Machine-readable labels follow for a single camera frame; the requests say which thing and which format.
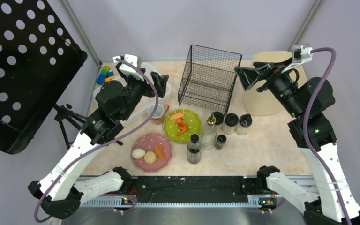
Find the glass shaker black lid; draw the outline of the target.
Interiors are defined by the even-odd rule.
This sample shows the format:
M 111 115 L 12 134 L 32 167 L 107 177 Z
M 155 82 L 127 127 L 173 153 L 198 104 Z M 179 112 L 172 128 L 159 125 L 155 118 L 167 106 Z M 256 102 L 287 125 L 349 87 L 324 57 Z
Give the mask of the glass shaker black lid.
M 222 131 L 227 135 L 233 134 L 235 132 L 238 122 L 239 122 L 238 115 L 234 113 L 227 114 L 224 118 Z
M 250 114 L 244 114 L 240 116 L 235 132 L 238 135 L 246 135 L 248 133 L 249 127 L 252 125 L 252 122 L 253 119 Z
M 213 114 L 216 118 L 215 128 L 217 132 L 220 132 L 222 130 L 225 116 L 221 112 L 214 112 Z

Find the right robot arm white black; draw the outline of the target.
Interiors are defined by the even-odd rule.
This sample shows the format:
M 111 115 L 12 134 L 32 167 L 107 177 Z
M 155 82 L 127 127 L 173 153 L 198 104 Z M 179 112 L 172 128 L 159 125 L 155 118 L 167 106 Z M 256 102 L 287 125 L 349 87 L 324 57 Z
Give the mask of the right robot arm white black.
M 263 166 L 257 176 L 267 190 L 283 196 L 299 210 L 307 225 L 360 225 L 355 201 L 338 157 L 337 137 L 324 110 L 335 103 L 333 88 L 324 77 L 299 85 L 300 74 L 289 63 L 255 63 L 236 67 L 244 90 L 269 90 L 291 115 L 289 131 L 313 173 L 318 192 L 312 193 L 274 166 Z

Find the glass oil bottle gold spout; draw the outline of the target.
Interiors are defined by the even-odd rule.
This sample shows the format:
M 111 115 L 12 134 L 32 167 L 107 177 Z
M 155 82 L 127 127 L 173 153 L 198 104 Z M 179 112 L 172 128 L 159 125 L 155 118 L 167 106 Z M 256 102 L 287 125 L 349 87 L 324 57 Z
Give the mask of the glass oil bottle gold spout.
M 201 144 L 202 150 L 209 150 L 214 146 L 214 140 L 217 134 L 215 114 L 212 113 L 206 120 L 206 123 L 203 126 Z

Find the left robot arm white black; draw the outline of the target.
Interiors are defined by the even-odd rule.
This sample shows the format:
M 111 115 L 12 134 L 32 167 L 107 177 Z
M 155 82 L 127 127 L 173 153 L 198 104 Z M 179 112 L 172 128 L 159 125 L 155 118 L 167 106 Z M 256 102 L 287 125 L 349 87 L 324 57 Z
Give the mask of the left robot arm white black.
M 45 178 L 28 185 L 30 193 L 38 199 L 36 208 L 49 218 L 63 220 L 88 200 L 109 192 L 128 191 L 132 177 L 122 167 L 89 180 L 78 178 L 105 146 L 124 137 L 122 122 L 128 120 L 142 97 L 158 102 L 165 96 L 168 79 L 168 75 L 151 72 L 149 78 L 142 80 L 134 75 L 124 76 L 126 85 L 117 80 L 103 84 L 95 97 L 98 109 L 81 126 L 67 153 Z

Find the dark sauce bottle black cap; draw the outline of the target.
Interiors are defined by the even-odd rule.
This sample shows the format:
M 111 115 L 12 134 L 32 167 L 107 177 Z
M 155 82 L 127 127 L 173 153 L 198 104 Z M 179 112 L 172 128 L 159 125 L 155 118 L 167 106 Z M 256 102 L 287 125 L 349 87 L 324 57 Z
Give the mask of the dark sauce bottle black cap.
M 190 141 L 186 145 L 187 160 L 191 164 L 197 164 L 201 160 L 202 144 L 197 134 L 192 134 Z

